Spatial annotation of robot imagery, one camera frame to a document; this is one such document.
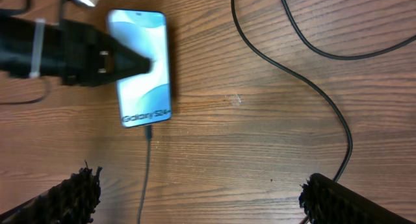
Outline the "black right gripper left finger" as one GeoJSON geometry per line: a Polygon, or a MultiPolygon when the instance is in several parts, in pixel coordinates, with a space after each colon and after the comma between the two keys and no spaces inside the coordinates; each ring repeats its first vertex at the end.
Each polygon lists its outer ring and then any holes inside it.
{"type": "Polygon", "coordinates": [[[48,191],[1,214],[2,224],[87,224],[92,223],[100,204],[99,175],[88,167],[48,191]]]}

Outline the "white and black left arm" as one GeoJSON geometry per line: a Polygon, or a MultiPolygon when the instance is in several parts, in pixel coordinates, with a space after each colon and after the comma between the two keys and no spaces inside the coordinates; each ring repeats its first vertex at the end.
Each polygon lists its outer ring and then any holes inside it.
{"type": "Polygon", "coordinates": [[[19,79],[59,77],[63,85],[100,86],[147,73],[151,60],[86,23],[1,17],[1,70],[19,79]]]}

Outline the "blue Galaxy smartphone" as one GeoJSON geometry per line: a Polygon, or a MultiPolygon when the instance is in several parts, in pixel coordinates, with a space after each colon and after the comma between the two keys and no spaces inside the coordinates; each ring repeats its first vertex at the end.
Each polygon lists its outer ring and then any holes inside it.
{"type": "Polygon", "coordinates": [[[146,73],[116,83],[120,119],[126,128],[172,117],[168,26],[162,12],[113,9],[107,16],[110,35],[151,60],[146,73]]]}

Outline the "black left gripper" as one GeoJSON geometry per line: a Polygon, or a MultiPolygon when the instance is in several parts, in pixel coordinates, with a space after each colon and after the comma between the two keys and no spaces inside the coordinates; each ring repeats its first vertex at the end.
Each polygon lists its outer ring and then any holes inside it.
{"type": "Polygon", "coordinates": [[[63,85],[95,87],[150,72],[150,58],[92,25],[64,19],[60,29],[63,85]]]}

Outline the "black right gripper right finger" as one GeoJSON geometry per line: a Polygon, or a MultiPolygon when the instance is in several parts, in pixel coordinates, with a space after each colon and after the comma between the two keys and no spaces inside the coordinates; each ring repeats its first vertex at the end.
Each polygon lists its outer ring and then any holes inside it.
{"type": "Polygon", "coordinates": [[[302,185],[300,208],[314,224],[415,224],[320,173],[302,185]]]}

